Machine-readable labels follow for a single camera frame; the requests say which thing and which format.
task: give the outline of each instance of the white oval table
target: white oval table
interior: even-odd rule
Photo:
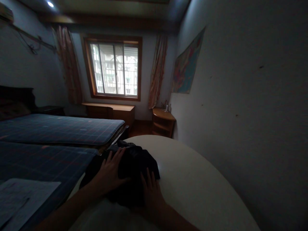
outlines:
[[[200,230],[260,231],[229,182],[199,153],[176,140],[162,136],[135,136],[126,141],[143,147],[154,157],[166,202]],[[127,208],[103,200],[90,206],[71,230],[157,228],[142,217],[130,213]]]

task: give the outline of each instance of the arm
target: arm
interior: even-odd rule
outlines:
[[[92,181],[43,220],[35,230],[68,230],[90,203],[127,182],[129,179],[118,178],[118,167],[124,152],[125,148],[122,151],[119,148],[113,158],[110,152]]]
[[[143,175],[141,180],[144,190],[145,201],[145,215],[152,220],[162,230],[192,230],[199,231],[195,226],[185,220],[178,214],[170,205],[168,205],[160,191],[158,181],[155,180],[154,173],[150,176],[148,172],[148,184],[146,183]]]

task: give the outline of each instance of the window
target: window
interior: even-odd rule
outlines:
[[[92,98],[140,101],[142,37],[81,35]]]

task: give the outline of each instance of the ceiling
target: ceiling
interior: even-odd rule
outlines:
[[[79,13],[181,21],[190,0],[19,0],[38,13]]]

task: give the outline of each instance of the corner shelf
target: corner shelf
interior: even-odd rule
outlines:
[[[174,122],[176,119],[170,112],[165,112],[161,108],[153,108],[153,135],[160,135],[172,138]]]
[[[163,130],[168,131],[168,132],[170,131],[170,128],[167,127],[167,126],[158,124],[158,123],[156,123],[156,122],[153,122],[153,124],[154,124],[156,127],[160,128],[160,129],[163,129]]]

